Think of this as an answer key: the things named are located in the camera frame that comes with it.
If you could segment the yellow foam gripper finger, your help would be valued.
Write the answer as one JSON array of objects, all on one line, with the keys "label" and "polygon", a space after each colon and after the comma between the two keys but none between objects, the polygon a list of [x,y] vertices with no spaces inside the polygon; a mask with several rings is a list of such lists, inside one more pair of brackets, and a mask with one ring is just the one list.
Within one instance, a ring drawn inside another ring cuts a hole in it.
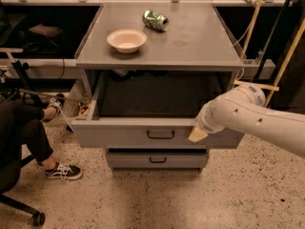
[{"label": "yellow foam gripper finger", "polygon": [[208,133],[204,131],[198,125],[194,125],[191,132],[189,133],[188,140],[191,142],[198,142],[208,136]]}]

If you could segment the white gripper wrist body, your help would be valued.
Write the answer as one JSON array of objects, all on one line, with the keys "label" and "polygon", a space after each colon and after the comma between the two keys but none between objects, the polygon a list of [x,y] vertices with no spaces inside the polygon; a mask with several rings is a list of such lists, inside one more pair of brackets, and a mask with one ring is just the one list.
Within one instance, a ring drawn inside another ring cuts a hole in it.
[{"label": "white gripper wrist body", "polygon": [[197,125],[208,134],[216,134],[224,130],[224,126],[213,118],[213,103],[206,103],[195,118]]}]

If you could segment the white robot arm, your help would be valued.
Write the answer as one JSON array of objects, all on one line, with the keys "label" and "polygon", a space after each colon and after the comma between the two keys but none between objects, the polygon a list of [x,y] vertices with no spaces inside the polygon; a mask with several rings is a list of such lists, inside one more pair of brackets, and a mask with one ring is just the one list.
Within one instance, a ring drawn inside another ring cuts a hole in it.
[{"label": "white robot arm", "polygon": [[228,128],[305,157],[305,115],[268,109],[265,102],[257,84],[241,84],[201,108],[188,140],[198,142]]}]

